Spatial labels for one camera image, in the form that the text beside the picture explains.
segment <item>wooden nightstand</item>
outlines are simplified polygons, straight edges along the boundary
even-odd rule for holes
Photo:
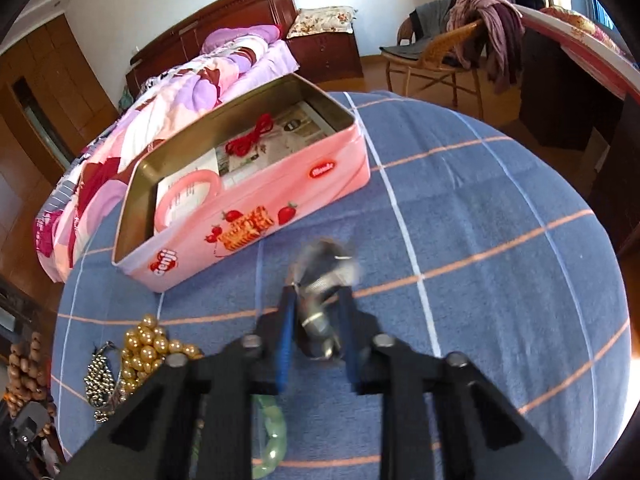
[[[287,44],[300,64],[298,73],[313,83],[363,77],[358,45],[353,34],[324,32],[290,38]]]

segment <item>dark wooden cabinet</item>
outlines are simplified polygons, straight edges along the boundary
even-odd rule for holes
[[[300,64],[298,73],[313,83],[363,77],[353,34],[324,32],[290,38],[287,44]]]
[[[627,96],[605,161],[587,202],[617,254],[640,240],[640,105]]]
[[[556,41],[527,29],[522,62],[520,120],[540,145],[584,150],[594,128],[611,142],[622,101],[569,58]]]

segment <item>red string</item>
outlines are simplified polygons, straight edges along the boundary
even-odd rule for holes
[[[261,115],[255,123],[255,128],[252,132],[237,139],[230,140],[226,144],[225,150],[229,155],[245,156],[249,153],[251,147],[258,143],[260,137],[268,134],[271,130],[273,130],[273,119],[271,119],[271,115]]]

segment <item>floral pillow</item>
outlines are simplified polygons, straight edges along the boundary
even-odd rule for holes
[[[547,7],[546,9],[541,9],[540,12],[544,12],[549,16],[553,16],[558,20],[562,20],[563,22],[568,23],[572,27],[586,32],[592,38],[595,38],[600,43],[603,43],[605,46],[609,47],[619,56],[626,57],[626,52],[624,50],[617,46],[617,44],[600,27],[598,27],[586,16],[580,14],[580,12],[558,6]]]
[[[353,34],[356,11],[353,7],[322,7],[321,9],[300,9],[296,21],[291,26],[287,38],[310,36],[322,32],[348,32]]]

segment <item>clothes on chair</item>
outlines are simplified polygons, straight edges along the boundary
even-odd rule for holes
[[[449,11],[457,0],[435,0],[419,7],[409,14],[414,28],[415,41],[422,38],[435,38],[447,31]]]
[[[432,38],[447,31],[449,11],[457,0],[435,0],[423,4],[409,15],[415,33],[415,42],[407,45],[381,46],[380,50],[417,60]]]
[[[506,0],[457,0],[450,11],[447,30],[463,27],[478,17],[484,20],[488,31],[486,68],[489,80],[495,82],[495,92],[501,93],[516,82],[521,69],[522,15]],[[463,45],[456,46],[455,50],[460,64],[470,68],[472,62],[479,59],[482,49],[476,50],[474,57]]]

